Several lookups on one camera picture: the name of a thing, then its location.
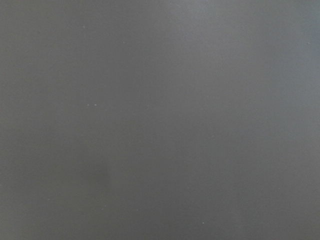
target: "matte gray material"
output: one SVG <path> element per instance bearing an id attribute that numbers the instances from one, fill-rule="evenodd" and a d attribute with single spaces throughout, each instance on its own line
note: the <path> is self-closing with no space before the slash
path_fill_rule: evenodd
<path id="1" fill-rule="evenodd" d="M 319 13 L 1 0 L 0 239 L 320 239 Z"/>

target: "dark gray background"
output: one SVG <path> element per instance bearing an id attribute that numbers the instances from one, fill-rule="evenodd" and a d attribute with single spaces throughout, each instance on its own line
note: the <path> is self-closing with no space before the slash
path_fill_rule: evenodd
<path id="1" fill-rule="evenodd" d="M 320 2 L 1 0 L 1 240 L 320 239 Z"/>

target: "gray surface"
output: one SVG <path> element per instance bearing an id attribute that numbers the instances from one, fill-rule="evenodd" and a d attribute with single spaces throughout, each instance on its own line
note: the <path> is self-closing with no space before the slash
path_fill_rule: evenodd
<path id="1" fill-rule="evenodd" d="M 320 239 L 319 12 L 1 0 L 0 239 Z"/>

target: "gray panel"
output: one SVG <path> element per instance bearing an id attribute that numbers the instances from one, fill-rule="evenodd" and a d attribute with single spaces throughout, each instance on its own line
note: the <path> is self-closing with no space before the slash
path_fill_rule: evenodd
<path id="1" fill-rule="evenodd" d="M 0 239 L 320 239 L 319 12 L 1 0 Z"/>

